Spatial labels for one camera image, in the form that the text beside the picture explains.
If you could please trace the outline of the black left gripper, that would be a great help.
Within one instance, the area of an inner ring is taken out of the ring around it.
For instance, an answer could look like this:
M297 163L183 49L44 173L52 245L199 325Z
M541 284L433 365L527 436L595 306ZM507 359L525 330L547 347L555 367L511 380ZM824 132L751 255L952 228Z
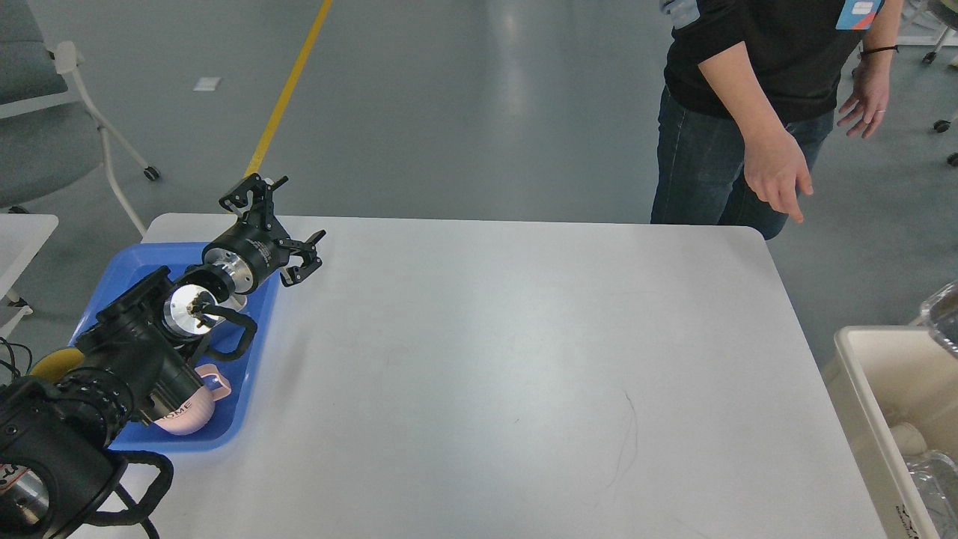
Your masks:
M288 181L287 175L270 180L250 174L219 199L243 225L233 225L203 249L202 267L225 281L229 293L253 293L277 270L281 283L293 287L323 265L317 246L326 230L295 241L276 217L273 194Z

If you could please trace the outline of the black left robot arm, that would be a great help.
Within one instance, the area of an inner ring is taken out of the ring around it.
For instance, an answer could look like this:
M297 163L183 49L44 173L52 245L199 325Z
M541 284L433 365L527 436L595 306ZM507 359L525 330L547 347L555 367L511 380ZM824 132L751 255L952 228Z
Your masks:
M130 421L151 424L202 387L201 357L242 358L257 333L230 307L275 272L285 287L322 265L316 246L278 221L274 191L287 177L253 173L219 199L235 225L177 280L158 267L96 315L75 340L82 360L55 381L35 373L2 388L2 536L65 538L84 525L141 526L168 493L174 467L154 451L116 451Z

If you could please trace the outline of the person's right hand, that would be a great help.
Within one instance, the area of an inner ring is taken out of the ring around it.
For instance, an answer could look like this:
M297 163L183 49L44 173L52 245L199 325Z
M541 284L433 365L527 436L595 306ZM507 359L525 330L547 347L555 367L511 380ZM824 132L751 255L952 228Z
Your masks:
M749 127L745 140L745 180L762 202L801 224L799 195L812 195L812 177L797 140L781 125Z

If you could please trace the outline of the person's left hand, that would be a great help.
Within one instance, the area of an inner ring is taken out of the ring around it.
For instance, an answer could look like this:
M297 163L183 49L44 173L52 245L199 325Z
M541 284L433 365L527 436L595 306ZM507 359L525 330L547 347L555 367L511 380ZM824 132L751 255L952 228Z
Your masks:
M853 89L839 109L846 136L870 138L883 124L891 96L893 50L863 55L853 71Z

